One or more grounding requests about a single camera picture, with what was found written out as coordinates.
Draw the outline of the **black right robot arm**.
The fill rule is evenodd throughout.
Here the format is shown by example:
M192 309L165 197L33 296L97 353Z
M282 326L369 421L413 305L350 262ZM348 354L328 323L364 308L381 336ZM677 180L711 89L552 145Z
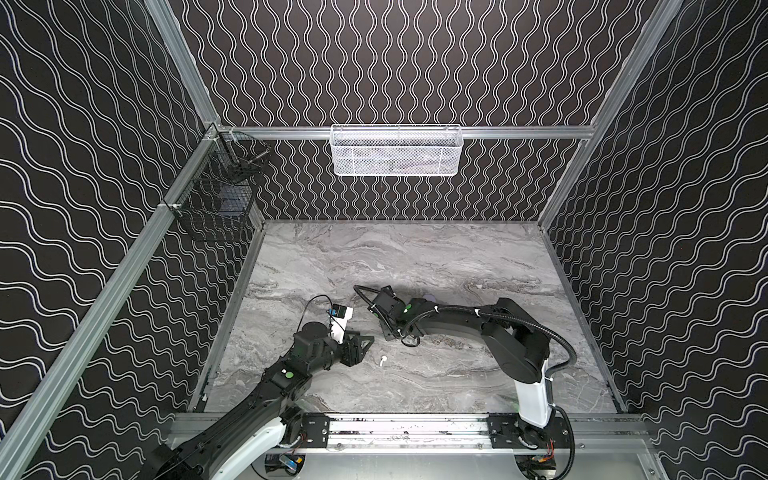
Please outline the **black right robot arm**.
M510 298L492 305L441 304L431 298L404 301L390 286L362 285L355 293L379 321L385 337L416 348L428 335L477 340L515 384L518 416L528 427L548 426L555 410L552 377L578 355L562 335L544 326Z

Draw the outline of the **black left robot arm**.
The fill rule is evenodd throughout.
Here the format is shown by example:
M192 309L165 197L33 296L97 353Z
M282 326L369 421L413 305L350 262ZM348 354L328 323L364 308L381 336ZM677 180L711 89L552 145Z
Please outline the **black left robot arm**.
M363 361L375 338L347 330L336 341L330 328L309 322L293 335L285 354L267 367L255 388L239 404L192 439L171 449L153 450L140 479L235 479L255 460L280 445L301 440L286 432L297 422L297 400L315 373L334 364L353 367Z

